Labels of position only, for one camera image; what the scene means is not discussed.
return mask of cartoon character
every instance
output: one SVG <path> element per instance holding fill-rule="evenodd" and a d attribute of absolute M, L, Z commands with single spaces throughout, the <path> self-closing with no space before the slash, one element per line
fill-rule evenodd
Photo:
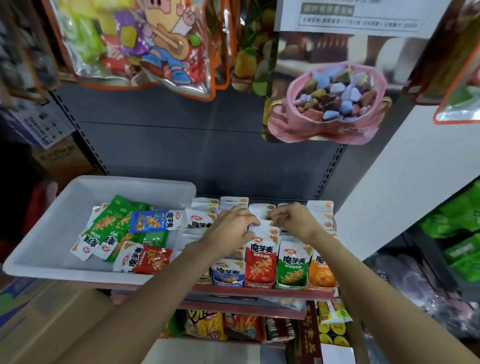
<path fill-rule="evenodd" d="M 186 35 L 193 27 L 195 14 L 190 7 L 184 8 L 181 1 L 145 0 L 146 23 L 142 28 L 151 48 L 142 61 L 160 69 L 162 62 L 166 63 L 173 82 L 188 85 L 192 80 L 185 72 L 183 60 L 189 55 Z"/>

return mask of left hand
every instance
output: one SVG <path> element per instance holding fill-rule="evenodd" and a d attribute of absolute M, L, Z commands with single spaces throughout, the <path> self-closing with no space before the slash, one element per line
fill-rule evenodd
<path fill-rule="evenodd" d="M 198 244 L 204 244 L 213 264 L 255 237 L 253 231 L 246 232 L 250 224 L 260 225 L 260 221 L 247 208 L 234 206 L 231 210 L 224 210 L 218 215 Z"/>
<path fill-rule="evenodd" d="M 181 15 L 186 25 L 193 26 L 193 23 L 195 23 L 195 14 L 193 13 L 190 6 L 186 7 L 185 10 L 183 10 L 180 4 L 177 5 L 177 14 Z"/>

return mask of white plastic basket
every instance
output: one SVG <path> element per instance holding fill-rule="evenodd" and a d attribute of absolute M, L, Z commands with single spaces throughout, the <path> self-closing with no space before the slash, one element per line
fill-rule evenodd
<path fill-rule="evenodd" d="M 91 256 L 83 262 L 72 253 L 93 206 L 116 194 L 157 209 L 185 209 L 196 195 L 190 182 L 145 178 L 81 176 L 71 181 L 3 265 L 13 276 L 85 282 L 144 284 L 151 276 L 112 272 L 112 263 Z M 176 240 L 177 231 L 169 235 Z"/>

